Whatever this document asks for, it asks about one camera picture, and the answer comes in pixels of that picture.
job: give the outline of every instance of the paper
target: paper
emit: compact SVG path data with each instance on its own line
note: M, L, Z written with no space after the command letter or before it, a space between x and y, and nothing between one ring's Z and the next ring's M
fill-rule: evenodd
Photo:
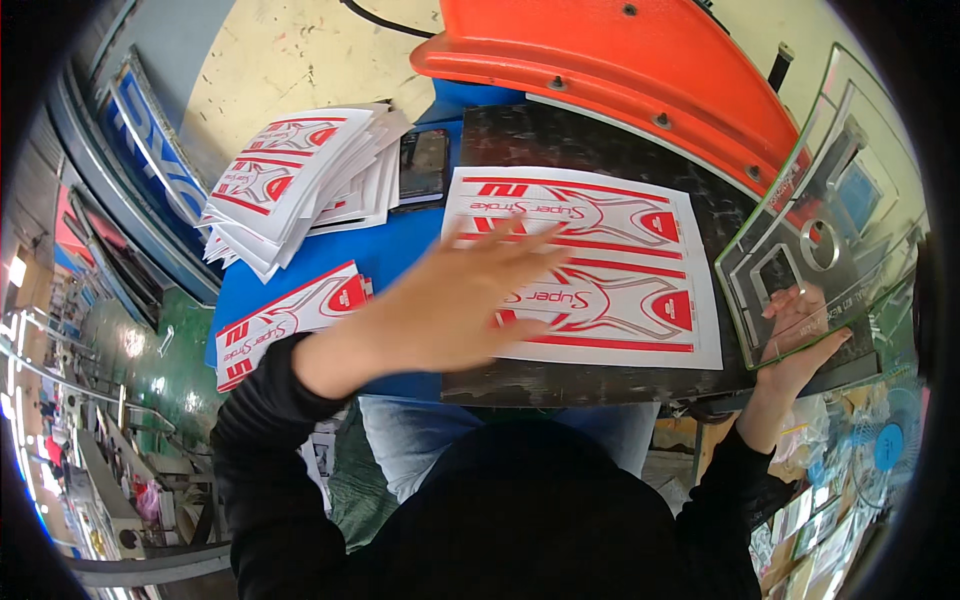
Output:
M444 233L466 217L469 244L523 213L508 239L564 228L561 268L497 309L550 324L500 358L629 367L723 369L711 275L689 196L646 183L546 167L458 167Z
M271 343L328 327L364 306L371 295L372 283L350 261L227 325L216 335L217 391L239 385Z
M373 103L287 115L258 132L210 193L197 224L207 262L241 259L268 281L303 238L387 222L399 139L413 126Z

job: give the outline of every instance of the blue table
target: blue table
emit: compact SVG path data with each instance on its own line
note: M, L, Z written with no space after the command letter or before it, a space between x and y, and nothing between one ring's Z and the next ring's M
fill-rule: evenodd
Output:
M204 361L211 367L216 364L214 336L225 325L350 260L356 261L360 273L372 279L374 293L382 291L429 247L440 233L443 218L444 211L433 208L391 215L387 224L380 227L308 237L290 265L277 271L266 285L260 283L246 263L237 261L224 277ZM364 392L437 401L440 376L433 373L396 375L372 382Z
M460 137L465 107L519 104L522 92L491 85L457 84L434 80L436 101L418 121L414 131L445 129L449 139L447 168L460 162ZM279 298L349 260L373 281L374 293L382 292L407 270L440 234L444 211L440 208L394 214L386 225L375 228L339 231L303 240L300 250L286 269L279 270L266 285L260 283L243 261L237 261L224 276L213 324L206 341L204 361L209 367L217 362L215 336L225 325ZM434 373L407 373L371 382L364 393L402 396L421 401L440 399L440 376Z

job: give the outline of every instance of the plastic bag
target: plastic bag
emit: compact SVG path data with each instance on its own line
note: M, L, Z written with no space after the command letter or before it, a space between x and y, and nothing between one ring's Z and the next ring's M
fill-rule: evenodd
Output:
M151 479L136 495L136 511L148 522L160 521L160 493L163 488Z
M830 417L823 394L798 398L783 420L773 463L789 459L790 465L807 468L821 460L827 450Z

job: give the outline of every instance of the sticker sheet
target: sticker sheet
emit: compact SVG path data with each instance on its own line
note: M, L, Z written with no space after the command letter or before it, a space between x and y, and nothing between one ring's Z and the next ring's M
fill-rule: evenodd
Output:
M216 335L217 391L235 388L271 343L329 327L365 305L372 293L371 281L350 261L227 325Z
M444 233L458 218L472 243L515 213L518 241L555 224L571 248L557 271L516 290L502 326L539 319L549 332L501 358L627 367L723 369L711 271L685 192L547 167L458 167Z

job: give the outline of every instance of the orange press machine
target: orange press machine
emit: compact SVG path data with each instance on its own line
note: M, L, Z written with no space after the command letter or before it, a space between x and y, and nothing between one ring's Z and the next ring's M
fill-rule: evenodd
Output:
M771 85L785 61L768 82L694 0L441 8L446 31L410 55L418 73L520 90L616 125L757 202L714 265L748 369L813 341L775 335L761 318L771 269L825 296L818 321L792 333L844 326L909 283L928 230L916 160L884 88L842 46L800 131Z

